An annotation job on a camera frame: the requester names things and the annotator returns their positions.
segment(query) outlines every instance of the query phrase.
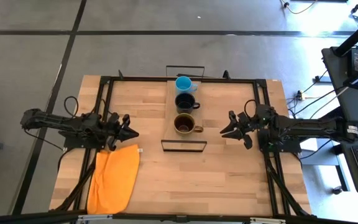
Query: orange towel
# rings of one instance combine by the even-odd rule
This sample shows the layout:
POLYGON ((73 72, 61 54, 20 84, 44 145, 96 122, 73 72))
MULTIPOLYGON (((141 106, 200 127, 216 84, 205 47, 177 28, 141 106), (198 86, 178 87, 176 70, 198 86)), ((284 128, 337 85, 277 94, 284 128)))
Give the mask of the orange towel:
POLYGON ((97 153, 88 214, 115 214, 127 207, 139 168, 138 148, 133 145, 97 153))

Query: light blue cup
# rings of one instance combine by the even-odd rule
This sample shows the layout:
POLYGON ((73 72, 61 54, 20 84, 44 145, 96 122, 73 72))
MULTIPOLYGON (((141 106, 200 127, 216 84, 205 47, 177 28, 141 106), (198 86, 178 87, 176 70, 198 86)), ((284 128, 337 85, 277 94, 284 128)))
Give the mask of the light blue cup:
POLYGON ((179 93, 192 93, 197 90, 197 84, 191 82, 189 77, 179 77, 175 81, 177 94, 179 93))

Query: wooden tabletop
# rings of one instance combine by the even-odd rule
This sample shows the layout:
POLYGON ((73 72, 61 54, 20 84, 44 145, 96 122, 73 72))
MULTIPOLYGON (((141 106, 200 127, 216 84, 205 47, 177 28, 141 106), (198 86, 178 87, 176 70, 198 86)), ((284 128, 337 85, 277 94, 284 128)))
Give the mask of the wooden tabletop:
MULTIPOLYGON (((84 76, 78 95, 78 113, 92 110, 100 76, 84 76)), ((282 83, 267 80, 270 104, 279 114, 288 114, 282 83)), ((114 82, 110 109, 131 116, 130 127, 140 133, 135 139, 120 142, 117 148, 138 144, 143 149, 134 190, 124 213, 187 215, 272 214, 263 155, 256 133, 251 133, 252 149, 242 141, 223 139, 220 130, 229 124, 228 111, 235 114, 254 99, 251 84, 202 83, 196 99, 201 103, 202 125, 208 142, 203 152, 163 152, 161 139, 165 127, 167 82, 114 82)), ((249 103, 248 114, 255 105, 249 103)), ((50 208, 59 206, 76 185, 84 149, 74 149, 62 160, 50 208)), ((299 161, 281 153, 285 183, 296 201, 310 212, 308 196, 299 161)), ((81 208, 85 208, 88 186, 81 208)), ((278 209, 283 213, 276 186, 278 209)))

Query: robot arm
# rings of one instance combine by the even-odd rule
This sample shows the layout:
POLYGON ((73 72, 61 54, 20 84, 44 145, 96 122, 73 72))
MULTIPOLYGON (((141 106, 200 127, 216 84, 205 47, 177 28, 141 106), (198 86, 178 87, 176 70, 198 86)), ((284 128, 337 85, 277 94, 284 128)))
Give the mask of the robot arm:
POLYGON ((277 114, 273 107, 257 105, 255 115, 248 117, 244 112, 236 115, 229 112, 230 124, 221 131, 222 137, 243 139, 247 149, 252 147, 252 140, 247 134, 250 131, 267 132, 271 145, 282 145, 294 138, 330 138, 339 142, 358 140, 357 127, 342 118, 330 120, 291 119, 277 114))
POLYGON ((66 137, 65 147, 102 149, 108 142, 111 151, 116 149, 117 140, 123 142, 139 136, 139 133, 129 127, 130 123, 128 114, 124 115, 121 124, 117 113, 113 113, 107 122, 103 122, 101 115, 96 113, 66 118, 45 113, 40 109, 27 110, 20 122, 22 128, 27 130, 44 127, 58 129, 59 134, 66 137))

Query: floor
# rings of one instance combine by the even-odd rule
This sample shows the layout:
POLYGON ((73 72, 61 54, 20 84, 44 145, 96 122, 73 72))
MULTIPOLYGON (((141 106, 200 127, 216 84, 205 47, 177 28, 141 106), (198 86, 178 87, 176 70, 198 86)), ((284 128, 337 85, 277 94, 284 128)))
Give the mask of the floor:
MULTIPOLYGON (((46 108, 59 72, 64 72, 64 77, 53 109, 56 114, 65 114, 63 99, 78 94, 83 75, 117 75, 120 69, 125 76, 164 76, 166 65, 205 66, 205 75, 211 77, 221 77, 228 70, 236 78, 280 79, 289 98, 325 71, 321 49, 337 46, 347 37, 335 33, 322 36, 319 32, 351 34, 358 28, 358 12, 356 18, 349 15, 357 1, 319 1, 299 15, 283 11, 279 0, 83 2, 86 7, 78 30, 266 32, 242 36, 78 35, 71 52, 65 51, 70 43, 68 35, 0 35, 0 142, 4 143, 0 150, 0 215, 11 212, 34 142, 21 130, 22 113, 29 108, 46 108)), ((309 4, 290 2, 294 11, 309 4)), ((81 0, 0 0, 0 30, 72 30, 80 4, 81 0)), ((332 89, 331 85, 316 85, 308 95, 321 96, 332 89)), ((308 118, 330 98, 304 110, 300 116, 308 118)), ((301 102, 296 108, 310 101, 301 102)), ((316 117, 336 106, 337 102, 331 103, 316 117)), ((48 130, 46 139, 63 144, 63 138, 54 130, 48 130)), ((44 144, 24 213, 47 211, 59 156, 57 149, 44 144)), ((358 221, 358 193, 354 187, 340 195, 329 192, 339 185, 334 167, 305 166, 303 170, 313 214, 358 221)))

